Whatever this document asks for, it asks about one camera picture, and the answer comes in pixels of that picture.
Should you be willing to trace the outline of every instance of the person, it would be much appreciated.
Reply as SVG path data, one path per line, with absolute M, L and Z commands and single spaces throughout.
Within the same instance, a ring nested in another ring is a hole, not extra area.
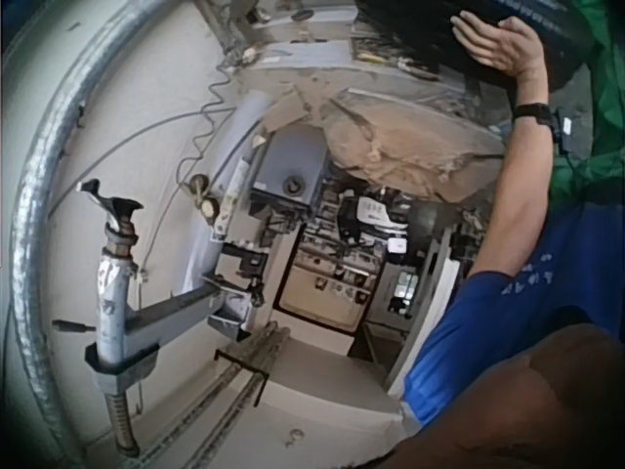
M 476 61 L 516 79 L 517 109 L 548 104 L 534 30 L 451 22 Z M 516 118 L 476 262 L 405 380 L 424 428 L 357 467 L 625 467 L 622 197 L 550 210 L 553 153 L 548 126 Z

